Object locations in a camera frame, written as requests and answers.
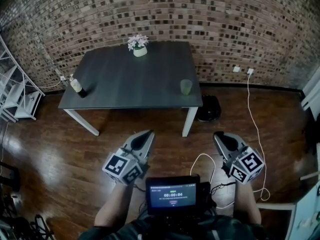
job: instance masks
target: person's arm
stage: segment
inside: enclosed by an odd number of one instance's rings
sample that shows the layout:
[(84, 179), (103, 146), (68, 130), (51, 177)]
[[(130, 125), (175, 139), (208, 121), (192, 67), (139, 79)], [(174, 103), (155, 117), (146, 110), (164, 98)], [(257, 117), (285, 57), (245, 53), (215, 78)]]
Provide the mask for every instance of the person's arm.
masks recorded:
[(246, 224), (261, 224), (261, 213), (257, 207), (251, 184), (236, 181), (233, 217)]
[(126, 222), (134, 184), (117, 183), (106, 203), (95, 216), (94, 226), (119, 230)]

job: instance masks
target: white cable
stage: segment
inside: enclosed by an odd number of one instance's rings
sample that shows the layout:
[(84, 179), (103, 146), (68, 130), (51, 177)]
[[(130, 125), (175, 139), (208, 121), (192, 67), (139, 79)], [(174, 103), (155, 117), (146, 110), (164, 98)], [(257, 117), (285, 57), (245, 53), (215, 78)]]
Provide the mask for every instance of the white cable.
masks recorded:
[(194, 160), (193, 165), (191, 166), (191, 169), (190, 169), (190, 176), (191, 176), (191, 173), (192, 173), (192, 169), (194, 168), (194, 166), (195, 166), (196, 162), (198, 161), (199, 157), (201, 157), (202, 155), (203, 155), (203, 156), (207, 156), (208, 158), (210, 158), (210, 159), (212, 160), (213, 164), (214, 164), (213, 172), (212, 172), (212, 175), (211, 175), (211, 178), (210, 178), (210, 184), (211, 184), (212, 179), (213, 179), (214, 174), (215, 174), (215, 170), (216, 170), (216, 163), (215, 163), (215, 160), (214, 160), (210, 155), (208, 155), (208, 154), (206, 154), (206, 153), (201, 153), (201, 154), (198, 155), (198, 157)]
[(2, 141), (1, 141), (1, 144), (2, 144), (2, 158), (1, 158), (1, 162), (4, 160), (4, 141), (5, 141), (5, 137), (6, 137), (6, 134), (7, 134), (8, 125), (9, 125), (9, 120), (8, 120), (8, 123), (6, 124), (5, 132), (4, 132), (4, 135), (3, 135), (3, 137), (2, 137)]
[(226, 206), (224, 206), (224, 207), (216, 207), (217, 209), (224, 209), (224, 208), (227, 208), (228, 206), (230, 206), (230, 205), (233, 205), (235, 203), (235, 201), (233, 201), (233, 202), (231, 202), (231, 203), (229, 203), (229, 204), (227, 204)]
[[(255, 193), (255, 192), (261, 191), (260, 199), (265, 202), (265, 201), (267, 201), (267, 200), (270, 198), (270, 192), (269, 192), (268, 189), (265, 188), (265, 185), (266, 185), (266, 177), (267, 177), (267, 164), (266, 164), (266, 159), (265, 159), (265, 152), (264, 152), (264, 149), (262, 148), (262, 145), (261, 145), (261, 142), (260, 142), (259, 129), (258, 129), (257, 125), (256, 125), (256, 122), (255, 122), (253, 116), (252, 116), (252, 113), (251, 113), (251, 110), (250, 110), (250, 106), (249, 106), (249, 97), (250, 97), (249, 79), (250, 79), (250, 76), (251, 76), (251, 74), (249, 74), (248, 81), (247, 81), (247, 90), (248, 90), (248, 100), (247, 100), (247, 103), (248, 103), (248, 110), (249, 110), (251, 119), (252, 119), (252, 121), (253, 121), (253, 124), (254, 124), (254, 126), (255, 126), (255, 128), (256, 128), (256, 132), (257, 132), (257, 135), (258, 135), (258, 141), (259, 141), (259, 145), (260, 145), (260, 148), (261, 148), (261, 151), (262, 151), (263, 161), (264, 161), (264, 180), (263, 180), (263, 186), (262, 186), (261, 189), (255, 190), (255, 191), (253, 191), (253, 192)], [(268, 192), (268, 194), (269, 194), (269, 196), (268, 196), (267, 199), (263, 199), (263, 198), (262, 198), (262, 196), (263, 196), (262, 194), (263, 194), (264, 190), (266, 190), (266, 191)]]
[[(210, 184), (211, 184), (212, 179), (214, 178), (214, 175), (215, 175), (215, 171), (216, 171), (216, 163), (215, 163), (215, 160), (214, 160), (210, 155), (208, 155), (208, 154), (206, 154), (206, 153), (201, 153), (201, 154), (198, 155), (198, 157), (194, 160), (193, 165), (191, 166), (191, 169), (190, 169), (190, 176), (191, 176), (191, 174), (192, 174), (192, 169), (194, 168), (194, 166), (195, 166), (196, 162), (198, 161), (199, 157), (201, 157), (201, 156), (207, 156), (208, 158), (210, 158), (210, 159), (212, 160), (212, 162), (213, 162), (213, 164), (214, 164), (213, 172), (212, 172), (212, 175), (211, 175), (211, 178), (210, 178)], [(232, 205), (233, 203), (234, 203), (234, 201), (231, 202), (231, 203), (229, 203), (229, 204), (226, 205), (225, 207), (217, 207), (217, 209), (224, 209), (224, 208)]]
[[(270, 195), (269, 190), (265, 188), (265, 185), (266, 185), (266, 177), (267, 177), (267, 164), (266, 164), (266, 159), (265, 159), (265, 152), (264, 152), (264, 149), (262, 148), (262, 145), (261, 145), (261, 142), (260, 142), (259, 129), (258, 129), (257, 125), (256, 125), (256, 122), (255, 122), (255, 120), (254, 120), (253, 116), (252, 116), (252, 113), (251, 113), (251, 110), (250, 110), (250, 106), (249, 106), (249, 98), (250, 98), (250, 91), (249, 91), (249, 79), (250, 79), (250, 76), (251, 76), (251, 74), (249, 74), (248, 81), (247, 81), (247, 90), (248, 90), (247, 105), (248, 105), (248, 110), (249, 110), (249, 113), (250, 113), (251, 119), (252, 119), (253, 124), (254, 124), (254, 126), (255, 126), (255, 128), (256, 128), (256, 132), (257, 132), (257, 136), (258, 136), (259, 145), (260, 145), (260, 148), (261, 148), (261, 151), (262, 151), (262, 155), (263, 155), (264, 167), (265, 167), (265, 168), (264, 168), (264, 180), (263, 180), (263, 186), (262, 186), (262, 188), (261, 188), (261, 189), (259, 189), (259, 190), (255, 190), (255, 191), (253, 191), (253, 192), (254, 192), (254, 193), (256, 193), (256, 192), (260, 192), (260, 191), (261, 191), (260, 199), (261, 199), (262, 201), (264, 201), (264, 202), (265, 202), (265, 201), (267, 201), (267, 200), (270, 198), (270, 196), (271, 196), (271, 195)], [(213, 161), (213, 163), (214, 163), (214, 169), (213, 169), (213, 173), (212, 173), (212, 176), (211, 176), (211, 179), (210, 179), (210, 184), (211, 184), (211, 181), (212, 181), (212, 179), (213, 179), (213, 177), (214, 177), (215, 170), (216, 170), (216, 163), (215, 163), (214, 159), (213, 159), (211, 156), (209, 156), (208, 154), (201, 153), (200, 155), (198, 155), (198, 157), (195, 159), (195, 161), (194, 161), (194, 163), (193, 163), (193, 165), (192, 165), (192, 167), (191, 167), (190, 175), (191, 175), (191, 172), (192, 172), (193, 167), (195, 166), (195, 163), (197, 162), (198, 158), (199, 158), (200, 156), (202, 156), (202, 155), (205, 155), (205, 156), (209, 157), (209, 158)], [(265, 191), (267, 191), (267, 193), (268, 193), (268, 195), (269, 195), (267, 199), (263, 199), (263, 198), (262, 198), (264, 190), (265, 190)], [(217, 208), (217, 209), (224, 209), (224, 208), (227, 208), (227, 207), (229, 207), (229, 206), (233, 205), (234, 203), (235, 203), (235, 201), (233, 201), (233, 202), (231, 202), (231, 203), (227, 204), (227, 205), (226, 205), (226, 206), (224, 206), (224, 207), (216, 207), (216, 208)]]
[[(13, 81), (13, 82), (15, 82), (15, 83), (17, 83), (17, 84), (23, 85), (23, 83), (17, 82), (17, 81), (15, 81), (15, 80), (13, 80), (13, 79), (5, 76), (4, 74), (1, 74), (1, 73), (0, 73), (0, 76), (3, 76), (3, 77), (5, 77), (6, 79), (9, 79), (9, 80), (11, 80), (11, 81)], [(34, 85), (28, 85), (28, 84), (25, 84), (24, 86), (38, 87), (38, 88), (52, 88), (52, 87), (55, 87), (55, 86), (57, 86), (58, 84), (60, 84), (61, 81), (62, 81), (62, 80), (60, 80), (57, 84), (55, 84), (55, 85), (53, 85), (53, 86), (34, 86)]]

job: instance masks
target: table leg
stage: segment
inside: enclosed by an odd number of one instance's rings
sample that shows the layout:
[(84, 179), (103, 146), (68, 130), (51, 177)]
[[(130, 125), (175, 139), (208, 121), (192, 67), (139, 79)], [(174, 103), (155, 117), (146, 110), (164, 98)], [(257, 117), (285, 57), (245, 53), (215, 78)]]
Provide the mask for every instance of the table leg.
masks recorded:
[(95, 136), (99, 136), (99, 131), (96, 130), (90, 123), (88, 123), (81, 115), (79, 115), (74, 109), (64, 109), (65, 112), (69, 114), (74, 120), (76, 120), (80, 125), (86, 128), (89, 132)]
[(182, 137), (187, 137), (189, 130), (191, 128), (192, 122), (195, 119), (196, 113), (197, 113), (198, 107), (189, 107), (188, 115), (186, 116), (183, 131), (182, 131)]

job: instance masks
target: baseboard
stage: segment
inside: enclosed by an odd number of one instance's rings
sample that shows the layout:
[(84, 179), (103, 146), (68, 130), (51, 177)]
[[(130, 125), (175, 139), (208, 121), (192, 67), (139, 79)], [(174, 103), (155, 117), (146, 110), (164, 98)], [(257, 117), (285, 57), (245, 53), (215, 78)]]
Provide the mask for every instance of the baseboard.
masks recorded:
[(52, 91), (48, 91), (45, 92), (45, 95), (54, 95), (54, 94), (63, 94), (65, 92), (65, 90), (52, 90)]
[[(240, 87), (247, 88), (246, 83), (216, 83), (216, 82), (201, 82), (201, 87)], [(301, 89), (280, 87), (280, 86), (268, 86), (268, 85), (260, 85), (260, 84), (249, 84), (250, 88), (256, 89), (266, 89), (266, 90), (274, 90), (274, 91), (286, 91), (286, 92), (295, 92), (300, 93), (301, 95), (305, 95)]]

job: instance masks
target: white shelf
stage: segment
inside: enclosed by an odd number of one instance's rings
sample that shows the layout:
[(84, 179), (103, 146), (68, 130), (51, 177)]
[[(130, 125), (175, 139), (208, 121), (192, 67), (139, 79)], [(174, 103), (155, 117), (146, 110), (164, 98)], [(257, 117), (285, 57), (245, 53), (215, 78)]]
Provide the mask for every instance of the white shelf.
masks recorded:
[(4, 109), (9, 109), (17, 106), (18, 100), (22, 92), (24, 91), (23, 82), (16, 83), (9, 91), (8, 97), (3, 105)]
[(4, 52), (4, 54), (2, 53), (0, 56), (0, 61), (7, 60), (7, 59), (10, 59), (9, 54), (7, 54), (6, 52)]
[(36, 108), (39, 103), (39, 91), (32, 92), (25, 96), (25, 109), (24, 109), (24, 98), (22, 97), (19, 105), (21, 107), (17, 107), (14, 117), (15, 118), (30, 118), (30, 115), (33, 115), (36, 111)]
[(0, 55), (0, 59), (6, 54), (6, 50), (3, 51), (3, 53), (1, 53)]
[(5, 72), (1, 77), (0, 80), (0, 87), (2, 87), (3, 89), (5, 89), (7, 83), (9, 82), (9, 79), (12, 77), (13, 73), (15, 72), (17, 68), (17, 65), (14, 65), (11, 69), (9, 69), (7, 72)]

